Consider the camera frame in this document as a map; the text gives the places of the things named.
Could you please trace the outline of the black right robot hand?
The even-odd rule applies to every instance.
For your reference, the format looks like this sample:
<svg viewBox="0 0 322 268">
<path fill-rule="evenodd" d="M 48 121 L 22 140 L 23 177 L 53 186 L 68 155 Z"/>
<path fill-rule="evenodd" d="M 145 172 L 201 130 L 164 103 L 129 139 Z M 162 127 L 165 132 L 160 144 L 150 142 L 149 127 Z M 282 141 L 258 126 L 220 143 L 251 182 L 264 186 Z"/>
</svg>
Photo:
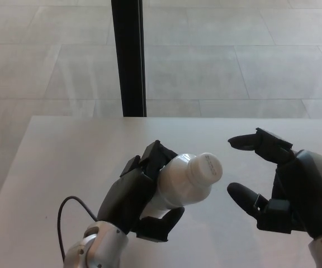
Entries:
<svg viewBox="0 0 322 268">
<path fill-rule="evenodd" d="M 232 137 L 228 142 L 237 150 L 254 151 L 276 164 L 270 199 L 239 183 L 227 187 L 233 201 L 257 221 L 257 228 L 285 234 L 300 231 L 311 238 L 321 237 L 322 155 L 294 151 L 291 143 L 261 128 L 254 134 Z"/>
</svg>

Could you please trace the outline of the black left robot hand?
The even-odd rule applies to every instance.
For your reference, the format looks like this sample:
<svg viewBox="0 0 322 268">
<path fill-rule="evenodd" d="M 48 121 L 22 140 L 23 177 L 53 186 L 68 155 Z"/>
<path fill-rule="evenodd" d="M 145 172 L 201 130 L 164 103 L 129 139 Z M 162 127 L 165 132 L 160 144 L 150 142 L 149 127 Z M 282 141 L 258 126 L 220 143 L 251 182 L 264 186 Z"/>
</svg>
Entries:
<svg viewBox="0 0 322 268">
<path fill-rule="evenodd" d="M 141 214 L 157 192 L 161 169 L 176 156 L 156 140 L 146 147 L 143 155 L 131 158 L 106 194 L 97 220 L 113 224 L 126 235 L 134 232 L 137 238 L 167 242 L 184 208 L 171 209 L 162 218 Z"/>
</svg>

